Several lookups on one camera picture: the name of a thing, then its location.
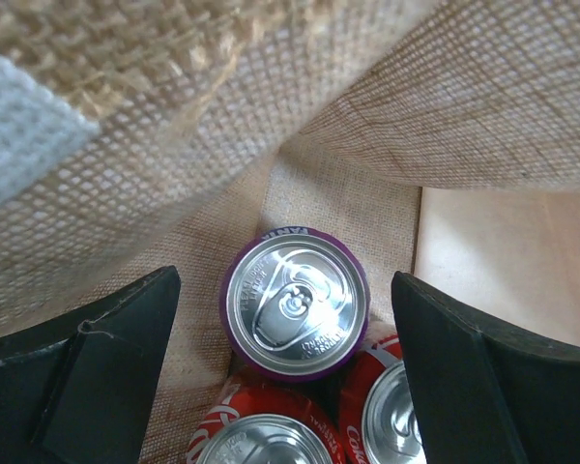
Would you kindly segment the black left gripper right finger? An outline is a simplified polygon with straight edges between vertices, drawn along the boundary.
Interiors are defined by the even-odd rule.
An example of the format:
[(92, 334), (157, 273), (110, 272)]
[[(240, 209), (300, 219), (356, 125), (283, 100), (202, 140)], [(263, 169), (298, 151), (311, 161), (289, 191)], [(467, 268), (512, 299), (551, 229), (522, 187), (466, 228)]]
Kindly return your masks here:
[(580, 347), (407, 273), (391, 300), (428, 462), (580, 463)]

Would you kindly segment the tan canvas tote bag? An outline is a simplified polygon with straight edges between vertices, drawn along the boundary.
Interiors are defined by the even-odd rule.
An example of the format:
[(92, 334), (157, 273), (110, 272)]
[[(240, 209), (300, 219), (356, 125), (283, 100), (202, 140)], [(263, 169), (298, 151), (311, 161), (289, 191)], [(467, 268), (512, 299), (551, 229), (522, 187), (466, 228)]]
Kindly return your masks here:
[(182, 280), (141, 458), (184, 460), (225, 381), (228, 261), (306, 221), (364, 262), (418, 190), (580, 190), (580, 1), (0, 1), (0, 337), (161, 267)]

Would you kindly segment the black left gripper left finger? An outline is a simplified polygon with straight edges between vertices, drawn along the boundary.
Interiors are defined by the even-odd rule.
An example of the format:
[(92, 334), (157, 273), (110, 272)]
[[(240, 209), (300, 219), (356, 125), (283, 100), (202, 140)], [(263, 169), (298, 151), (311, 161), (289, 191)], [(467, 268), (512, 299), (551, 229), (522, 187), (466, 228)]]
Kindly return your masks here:
[(180, 296), (173, 266), (0, 337), (0, 463), (135, 463)]

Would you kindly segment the purple Fanta can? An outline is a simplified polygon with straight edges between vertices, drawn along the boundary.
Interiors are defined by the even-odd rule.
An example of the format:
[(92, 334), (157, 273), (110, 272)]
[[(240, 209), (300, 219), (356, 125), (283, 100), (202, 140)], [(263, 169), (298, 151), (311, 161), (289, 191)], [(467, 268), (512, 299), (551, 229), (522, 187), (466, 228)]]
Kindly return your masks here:
[(219, 290), (219, 318), (238, 358), (284, 382), (321, 379), (359, 350), (370, 290), (358, 258), (314, 228), (274, 228), (249, 242)]

